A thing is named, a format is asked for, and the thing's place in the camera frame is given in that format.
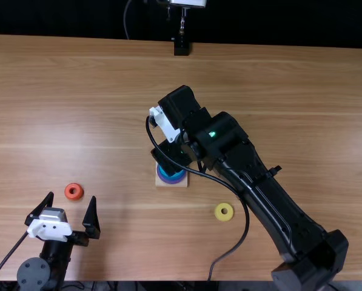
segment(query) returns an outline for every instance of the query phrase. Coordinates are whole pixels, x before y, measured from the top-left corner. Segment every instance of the white bracket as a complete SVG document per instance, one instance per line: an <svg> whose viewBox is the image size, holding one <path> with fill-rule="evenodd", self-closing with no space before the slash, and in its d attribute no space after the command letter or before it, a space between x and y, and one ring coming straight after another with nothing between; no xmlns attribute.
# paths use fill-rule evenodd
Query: white bracket
<svg viewBox="0 0 362 291"><path fill-rule="evenodd" d="M173 128L162 108L160 106L151 107L150 116L154 117L156 124L161 128L169 143L174 142L176 136L179 135L181 131Z"/></svg>

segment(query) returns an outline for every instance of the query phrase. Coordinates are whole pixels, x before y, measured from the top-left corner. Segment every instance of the blue ring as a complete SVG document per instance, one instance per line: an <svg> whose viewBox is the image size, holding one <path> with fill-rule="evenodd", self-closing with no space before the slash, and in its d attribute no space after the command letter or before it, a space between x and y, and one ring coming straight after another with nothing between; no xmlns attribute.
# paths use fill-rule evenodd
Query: blue ring
<svg viewBox="0 0 362 291"><path fill-rule="evenodd" d="M186 176L186 171L185 170L182 170L178 173L175 173L174 175L172 176L169 176L163 169L160 165L158 165L157 167L157 171L158 171L158 176L159 178L165 182L165 183L168 183L168 184L176 184L176 183L179 183L180 181L183 180L183 178Z"/></svg>

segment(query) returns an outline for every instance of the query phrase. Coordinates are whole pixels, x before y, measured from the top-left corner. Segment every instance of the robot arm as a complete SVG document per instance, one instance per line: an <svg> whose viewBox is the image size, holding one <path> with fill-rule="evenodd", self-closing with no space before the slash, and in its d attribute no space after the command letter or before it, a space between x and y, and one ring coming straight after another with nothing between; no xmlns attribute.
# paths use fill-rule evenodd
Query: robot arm
<svg viewBox="0 0 362 291"><path fill-rule="evenodd" d="M39 258L30 258L19 267L17 279L21 291L60 290L73 246L87 247L90 238L100 237L94 196L82 222L85 232L71 229L65 210L52 207L53 197L50 192L26 217L28 236L39 238L44 245Z"/></svg>
<svg viewBox="0 0 362 291"><path fill-rule="evenodd" d="M211 117L187 86L158 104L159 115L165 116L158 121L167 129L166 136L172 136L166 120L180 132L162 142L160 149L182 166L202 161L224 177L268 231L283 259L272 271L277 287L316 291L331 281L343 268L347 239L339 230L326 232L294 203L274 178L281 167L266 168L236 120L225 112ZM157 118L151 116L150 122L157 125ZM179 171L156 149L152 155L167 174Z"/></svg>

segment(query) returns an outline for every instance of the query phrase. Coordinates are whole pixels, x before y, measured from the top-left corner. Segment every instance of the black cable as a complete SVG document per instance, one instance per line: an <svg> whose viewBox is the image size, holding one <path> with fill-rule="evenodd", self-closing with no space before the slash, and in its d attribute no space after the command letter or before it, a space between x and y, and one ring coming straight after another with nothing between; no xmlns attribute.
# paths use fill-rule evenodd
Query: black cable
<svg viewBox="0 0 362 291"><path fill-rule="evenodd" d="M336 287L334 287L332 284L328 284L329 285L329 287L331 287L334 291L339 291Z"/></svg>
<svg viewBox="0 0 362 291"><path fill-rule="evenodd" d="M231 253L233 253L237 248L239 248L239 246L243 243L243 241L245 240L245 238L247 237L248 231L249 231L249 211L248 211L248 207L246 202L243 199L240 199L241 205L243 205L244 207L244 212L246 214L246 227L244 229L243 235L241 235L241 238L239 239L239 241L237 242L237 244L235 244L230 250L228 250L226 253L223 253L221 256L219 256L217 259L215 259L212 263L212 265L210 265L210 270L209 270L209 277L207 279L207 281L209 282L210 279L212 278L212 273L213 273L213 268L215 266L216 263L218 263L219 261L221 261L223 258L225 258L226 256L229 256Z"/></svg>
<svg viewBox="0 0 362 291"><path fill-rule="evenodd" d="M28 235L28 232L26 231L19 241L13 246L13 248L8 252L8 254L5 256L5 258L0 263L0 270L3 268L4 264L8 261L8 259L12 256L13 252L21 245L25 237Z"/></svg>
<svg viewBox="0 0 362 291"><path fill-rule="evenodd" d="M76 287L79 290L84 290L85 289L85 285L83 285L82 282L77 281L78 284L80 284L80 286L74 285L74 284L69 284L69 285L65 285L64 287L61 288L61 290L68 288L68 287Z"/></svg>
<svg viewBox="0 0 362 291"><path fill-rule="evenodd" d="M221 256L219 256L217 259L215 259L213 261L213 263L210 265L210 270L209 270L209 276L208 276L208 282L210 281L210 279L212 278L212 272L213 272L213 268L215 266L216 263L218 263L219 261L221 261L222 259L224 259L226 256L230 255L231 253L233 253L237 248L239 248L239 246L243 243L243 241L245 240L245 238L247 237L247 234L248 234L248 230L249 230L249 223L250 223L250 217L249 217L249 211L248 211L248 207L247 207L247 204L245 203L245 201L239 196L239 194L237 193L236 189L234 187L232 187L231 185L229 185L228 183L226 183L225 181L217 178L217 177L214 177L212 175L209 175L209 174L206 174L206 173L201 173L199 171L196 171L194 169L191 169L189 167L184 167L182 166L181 164L178 164L176 161L172 160L169 156L167 156L159 147L159 145L156 143L154 137L152 136L152 133L151 133L151 130L150 130L150 123L149 123L149 119L150 117L148 116L146 118L146 131L147 131L147 134L151 140L151 143L153 144L154 148L156 148L164 157L166 160L168 160L169 162L171 162L173 165L185 170L185 171L188 171L190 173L193 173L193 174L196 174L198 176L202 176L202 177L205 177L205 178L208 178L208 179L211 179L221 185L223 185L224 187L226 187L227 189L229 189L230 191L232 191L239 199L240 199L240 202L241 202L241 205L243 206L244 208L244 213L246 214L246 225L245 225L245 228L244 228L244 232L243 234L241 235L241 238L239 239L239 241L230 249L228 250L226 253L222 254Z"/></svg>

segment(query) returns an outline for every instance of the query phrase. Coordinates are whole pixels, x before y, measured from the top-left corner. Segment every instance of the cable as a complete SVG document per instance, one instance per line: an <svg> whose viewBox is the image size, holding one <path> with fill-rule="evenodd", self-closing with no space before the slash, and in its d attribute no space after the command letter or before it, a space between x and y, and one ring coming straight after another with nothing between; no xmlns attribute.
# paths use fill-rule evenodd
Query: cable
<svg viewBox="0 0 362 291"><path fill-rule="evenodd" d="M69 285L65 285L64 287L61 288L61 290L68 288L68 287L76 287L79 290L84 290L85 289L85 285L83 285L82 282L77 281L78 284L80 284L80 286L74 285L74 284L69 284Z"/></svg>
<svg viewBox="0 0 362 291"><path fill-rule="evenodd" d="M329 285L329 287L331 287L334 291L339 291L336 287L334 287L332 284L328 284Z"/></svg>
<svg viewBox="0 0 362 291"><path fill-rule="evenodd" d="M126 33L126 38L127 39L130 39L130 36L129 36L128 31L127 31L126 18L127 18L128 7L131 4L131 2L132 2L132 0L127 1L126 6L124 7L124 13L122 14L122 23L123 23L123 26L124 26L124 32Z"/></svg>
<svg viewBox="0 0 362 291"><path fill-rule="evenodd" d="M3 268L4 264L8 261L8 259L12 256L13 252L21 245L25 237L28 235L28 232L26 231L19 241L13 246L13 248L8 252L8 254L5 256L5 258L0 263L0 270Z"/></svg>
<svg viewBox="0 0 362 291"><path fill-rule="evenodd" d="M210 279L212 278L212 273L213 273L213 268L215 266L216 263L218 263L219 261L221 261L223 258L225 258L226 256L229 256L231 253L233 253L237 248L239 248L239 246L243 243L243 241L245 240L245 238L247 237L248 231L249 231L249 211L248 211L248 207L247 204L245 203L245 201L243 199L240 199L241 205L243 205L244 207L244 212L246 213L246 226L243 232L243 235L241 236L241 238L239 239L239 241L237 242L237 244L235 244L230 250L228 250L226 253L223 253L221 256L219 256L217 259L215 259L212 263L212 265L210 265L210 270L209 270L209 277L207 279L207 281L209 282Z"/></svg>
<svg viewBox="0 0 362 291"><path fill-rule="evenodd" d="M146 131L147 131L147 134L151 140L151 143L153 144L154 148L157 149L157 151L159 151L164 157L166 160L168 160L169 162L171 162L173 165L185 170L185 171L188 171L190 173L193 173L193 174L196 174L198 176L202 176L202 177L205 177L205 178L208 178L208 179L211 179L221 185L223 185L224 187L226 187L227 189L229 189L230 191L232 191L240 200L241 202L241 205L243 206L244 208L244 213L246 214L246 225L245 225L245 228L244 228L244 232L243 234L241 235L241 238L239 239L239 241L230 249L228 250L226 253L223 253L221 256L219 256L217 259L215 259L213 261L213 263L210 265L210 270L209 270L209 276L208 276L208 279L207 281L209 282L210 279L212 278L212 273L213 273L213 268L215 266L216 263L218 263L219 261L221 261L222 259L224 259L225 257L229 256L231 253L233 253L237 248L239 248L239 246L243 243L243 241L245 240L245 238L247 237L247 234L248 234L248 231L249 231L249 223L250 223L250 217L249 217L249 211L248 211L248 207L247 207L247 204L245 203L245 201L239 196L239 194L237 193L236 189L234 187L232 187L231 185L229 185L228 183L226 183L225 181L217 178L217 177L214 177L212 175L209 175L209 174L206 174L206 173L201 173L197 170L194 170L194 169L191 169L189 167L184 167L182 166L181 164L178 164L176 161L172 160L169 156L167 156L159 147L159 145L156 143L154 137L152 136L152 133L151 133L151 130L150 130L150 123L149 123L149 119L150 119L150 116L148 116L146 118Z"/></svg>

